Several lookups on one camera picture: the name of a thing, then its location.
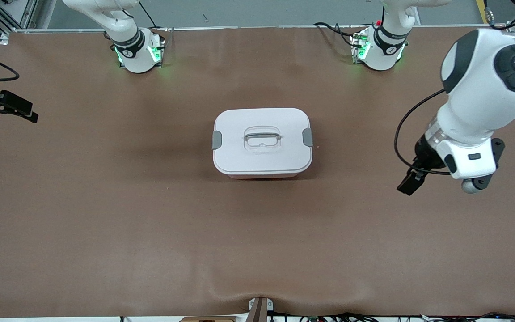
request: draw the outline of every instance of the container lid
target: container lid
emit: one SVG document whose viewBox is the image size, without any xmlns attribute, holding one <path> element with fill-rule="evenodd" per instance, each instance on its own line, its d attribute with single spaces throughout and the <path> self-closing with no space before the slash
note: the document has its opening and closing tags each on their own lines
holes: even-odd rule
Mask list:
<svg viewBox="0 0 515 322">
<path fill-rule="evenodd" d="M 309 118 L 297 108 L 227 110 L 214 124 L 214 165 L 222 173 L 299 173 L 311 164 Z"/>
</svg>

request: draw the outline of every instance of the cable connector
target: cable connector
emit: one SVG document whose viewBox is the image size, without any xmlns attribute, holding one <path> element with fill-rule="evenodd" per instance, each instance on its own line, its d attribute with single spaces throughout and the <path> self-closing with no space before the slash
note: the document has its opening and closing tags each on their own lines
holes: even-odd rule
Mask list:
<svg viewBox="0 0 515 322">
<path fill-rule="evenodd" d="M 491 27 L 494 26 L 494 13 L 490 10 L 490 7 L 484 8 L 484 17 Z"/>
</svg>

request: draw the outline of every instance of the white plastic container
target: white plastic container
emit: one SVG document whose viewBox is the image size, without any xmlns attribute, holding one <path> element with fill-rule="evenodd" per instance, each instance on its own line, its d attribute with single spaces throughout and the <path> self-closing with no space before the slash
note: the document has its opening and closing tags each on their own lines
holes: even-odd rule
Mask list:
<svg viewBox="0 0 515 322">
<path fill-rule="evenodd" d="M 297 108 L 227 110 L 214 123 L 214 165 L 235 179 L 288 178 L 309 167 L 313 137 Z"/>
</svg>

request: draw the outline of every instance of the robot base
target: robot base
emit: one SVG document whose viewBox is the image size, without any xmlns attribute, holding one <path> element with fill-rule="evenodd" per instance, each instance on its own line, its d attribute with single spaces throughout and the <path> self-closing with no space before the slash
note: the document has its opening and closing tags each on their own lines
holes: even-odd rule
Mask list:
<svg viewBox="0 0 515 322">
<path fill-rule="evenodd" d="M 403 45 L 394 55 L 385 55 L 382 49 L 375 44 L 375 32 L 374 27 L 370 26 L 359 33 L 356 33 L 354 37 L 350 37 L 351 43 L 354 45 L 360 45 L 360 48 L 351 47 L 353 61 L 355 63 L 362 62 L 367 67 L 376 71 L 386 71 L 401 59 L 405 45 Z"/>
<path fill-rule="evenodd" d="M 145 41 L 134 58 L 124 57 L 117 52 L 120 67 L 125 67 L 133 73 L 145 73 L 150 71 L 152 67 L 161 67 L 164 55 L 164 41 L 160 40 L 160 35 L 147 28 L 140 28 L 140 31 L 144 34 Z"/>
</svg>

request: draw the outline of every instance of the brown table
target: brown table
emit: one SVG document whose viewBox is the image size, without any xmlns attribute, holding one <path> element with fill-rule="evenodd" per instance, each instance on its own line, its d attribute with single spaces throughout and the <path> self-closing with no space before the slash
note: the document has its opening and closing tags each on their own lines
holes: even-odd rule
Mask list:
<svg viewBox="0 0 515 322">
<path fill-rule="evenodd" d="M 292 314 L 515 314 L 515 122 L 487 191 L 395 190 L 395 127 L 466 31 L 413 30 L 387 72 L 326 29 L 177 31 L 145 75 L 100 33 L 13 34 L 0 60 L 21 77 L 0 89 L 40 117 L 0 121 L 0 317 L 231 314 L 254 296 Z M 407 121 L 404 155 L 445 99 Z M 213 120 L 264 106 L 309 115 L 311 167 L 220 174 Z"/>
</svg>

